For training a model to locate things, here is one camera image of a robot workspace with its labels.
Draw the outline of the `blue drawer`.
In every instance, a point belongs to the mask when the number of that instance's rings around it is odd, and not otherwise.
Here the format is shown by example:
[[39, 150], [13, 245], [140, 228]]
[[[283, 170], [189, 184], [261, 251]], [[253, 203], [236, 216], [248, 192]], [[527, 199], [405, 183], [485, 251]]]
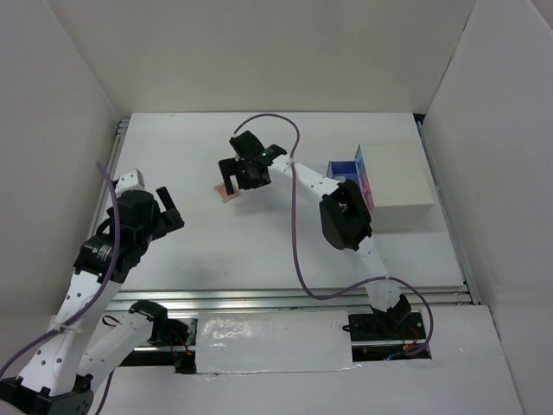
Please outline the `blue drawer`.
[[364, 160], [364, 156], [363, 156], [363, 145], [362, 144], [359, 144], [357, 149], [356, 149], [354, 163], [355, 163], [355, 167], [356, 167], [356, 170], [357, 170], [358, 174], [360, 174], [362, 171], [365, 170], [365, 160]]

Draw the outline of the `pink drawer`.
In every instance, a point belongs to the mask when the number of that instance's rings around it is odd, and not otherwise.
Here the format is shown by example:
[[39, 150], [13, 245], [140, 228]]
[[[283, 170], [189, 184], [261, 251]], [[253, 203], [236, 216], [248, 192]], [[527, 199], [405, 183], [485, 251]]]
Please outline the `pink drawer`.
[[371, 212], [374, 209], [374, 201], [372, 198], [371, 184], [364, 169], [359, 172], [359, 185], [367, 209]]

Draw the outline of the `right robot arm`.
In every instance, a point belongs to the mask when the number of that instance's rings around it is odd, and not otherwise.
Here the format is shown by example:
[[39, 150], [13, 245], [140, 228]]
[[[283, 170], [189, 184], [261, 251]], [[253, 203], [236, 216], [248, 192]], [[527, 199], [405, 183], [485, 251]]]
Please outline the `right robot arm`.
[[[372, 231], [372, 217], [359, 185], [347, 179], [340, 182], [318, 174], [297, 162], [282, 147], [265, 147], [250, 131], [233, 135], [229, 140], [235, 156], [219, 161], [219, 170], [228, 195], [278, 182], [292, 191], [292, 255], [296, 275], [304, 292], [317, 301], [329, 301], [361, 286], [365, 287], [370, 308], [376, 315], [377, 331], [385, 338], [395, 338], [406, 327], [411, 306], [389, 279], [380, 258]], [[303, 279], [297, 246], [297, 197], [314, 203], [319, 210], [321, 231], [326, 242], [339, 251], [349, 251], [359, 258], [369, 278], [333, 294], [318, 295]]]

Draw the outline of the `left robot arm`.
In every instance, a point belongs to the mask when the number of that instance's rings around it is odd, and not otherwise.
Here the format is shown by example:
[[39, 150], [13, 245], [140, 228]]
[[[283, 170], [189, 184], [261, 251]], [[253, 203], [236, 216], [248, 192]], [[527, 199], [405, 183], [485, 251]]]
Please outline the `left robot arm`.
[[16, 376], [1, 379], [1, 400], [25, 414], [87, 414], [98, 387], [143, 343], [184, 346], [189, 327], [159, 303], [138, 300], [96, 344], [105, 309], [150, 243], [183, 228], [166, 188], [114, 191], [114, 204], [79, 250], [66, 298], [35, 354]]

